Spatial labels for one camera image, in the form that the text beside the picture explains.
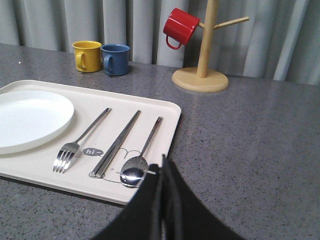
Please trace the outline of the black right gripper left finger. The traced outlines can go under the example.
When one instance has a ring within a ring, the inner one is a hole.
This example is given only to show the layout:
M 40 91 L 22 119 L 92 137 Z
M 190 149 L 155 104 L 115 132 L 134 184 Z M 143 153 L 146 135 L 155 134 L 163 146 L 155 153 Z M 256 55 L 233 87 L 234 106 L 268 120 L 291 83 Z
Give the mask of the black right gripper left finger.
M 94 240 L 160 240 L 162 177 L 156 164 L 147 174 L 125 209 Z

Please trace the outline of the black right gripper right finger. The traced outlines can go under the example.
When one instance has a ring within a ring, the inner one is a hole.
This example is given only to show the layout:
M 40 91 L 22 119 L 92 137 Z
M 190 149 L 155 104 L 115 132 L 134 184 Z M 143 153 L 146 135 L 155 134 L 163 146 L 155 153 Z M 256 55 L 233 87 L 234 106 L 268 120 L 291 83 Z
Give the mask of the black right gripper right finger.
M 242 240 L 215 217 L 185 183 L 177 166 L 162 156 L 162 216 L 166 240 Z

